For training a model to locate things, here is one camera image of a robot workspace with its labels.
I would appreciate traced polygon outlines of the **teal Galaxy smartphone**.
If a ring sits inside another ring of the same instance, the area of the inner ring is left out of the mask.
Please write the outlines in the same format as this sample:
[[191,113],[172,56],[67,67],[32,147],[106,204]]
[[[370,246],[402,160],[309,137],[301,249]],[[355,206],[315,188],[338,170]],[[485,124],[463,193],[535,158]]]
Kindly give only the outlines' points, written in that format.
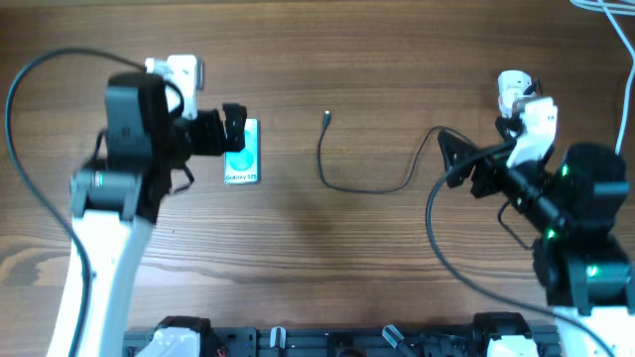
[[255,118],[247,119],[244,149],[238,153],[227,153],[225,156],[226,184],[251,184],[260,180],[260,144],[260,122]]

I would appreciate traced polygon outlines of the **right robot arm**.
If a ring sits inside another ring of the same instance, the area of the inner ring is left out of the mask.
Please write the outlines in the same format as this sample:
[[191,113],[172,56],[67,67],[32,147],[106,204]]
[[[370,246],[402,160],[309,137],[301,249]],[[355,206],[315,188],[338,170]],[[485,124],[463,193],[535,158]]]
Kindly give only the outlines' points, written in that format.
[[593,143],[570,146],[558,169],[546,162],[557,129],[554,115],[498,118],[503,141],[480,148],[450,129],[438,135],[445,173],[439,185],[472,182],[471,194],[504,194],[539,232],[533,269],[545,290],[545,306],[488,290],[445,267],[476,292],[553,317],[569,356],[634,353],[634,268],[611,230],[628,192],[625,163]]

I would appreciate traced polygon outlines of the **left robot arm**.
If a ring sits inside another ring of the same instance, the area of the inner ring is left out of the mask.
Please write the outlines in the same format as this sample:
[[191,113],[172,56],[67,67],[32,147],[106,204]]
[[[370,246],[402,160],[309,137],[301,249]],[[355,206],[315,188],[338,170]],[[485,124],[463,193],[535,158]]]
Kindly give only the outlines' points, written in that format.
[[107,127],[70,177],[71,245],[51,356],[118,356],[134,281],[160,205],[177,193],[172,172],[192,156],[221,156],[245,146],[247,109],[186,116],[185,93],[157,74],[123,72],[105,91]]

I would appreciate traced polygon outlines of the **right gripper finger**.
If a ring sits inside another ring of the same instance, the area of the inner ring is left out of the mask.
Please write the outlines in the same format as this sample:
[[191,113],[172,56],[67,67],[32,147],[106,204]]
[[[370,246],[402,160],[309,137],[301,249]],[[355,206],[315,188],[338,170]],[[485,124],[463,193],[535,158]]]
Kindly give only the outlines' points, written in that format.
[[[449,172],[456,164],[460,164],[467,160],[477,151],[477,146],[467,139],[459,138],[448,130],[442,130],[438,134],[438,142],[442,151],[444,160],[444,169]],[[472,173],[474,164],[467,164],[460,170],[450,174],[445,182],[448,187],[454,188],[462,185]]]
[[512,115],[509,118],[498,117],[495,121],[495,127],[504,142],[516,141],[525,131],[525,125],[519,114]]

